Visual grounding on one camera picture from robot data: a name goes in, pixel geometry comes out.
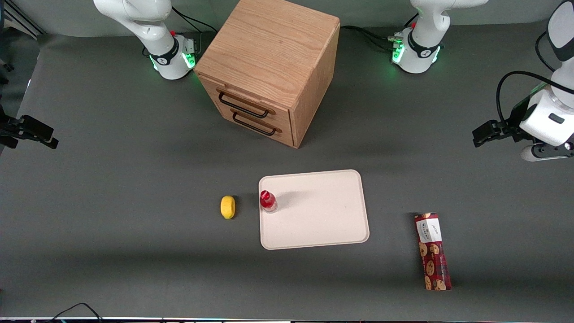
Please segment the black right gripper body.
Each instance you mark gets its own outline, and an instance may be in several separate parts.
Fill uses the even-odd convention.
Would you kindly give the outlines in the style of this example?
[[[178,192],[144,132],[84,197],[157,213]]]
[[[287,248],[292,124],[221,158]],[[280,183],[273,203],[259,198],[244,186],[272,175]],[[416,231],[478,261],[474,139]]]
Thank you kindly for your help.
[[[20,129],[13,124],[14,121],[17,120],[8,116],[0,105],[0,144],[10,149],[17,147],[20,138]]]

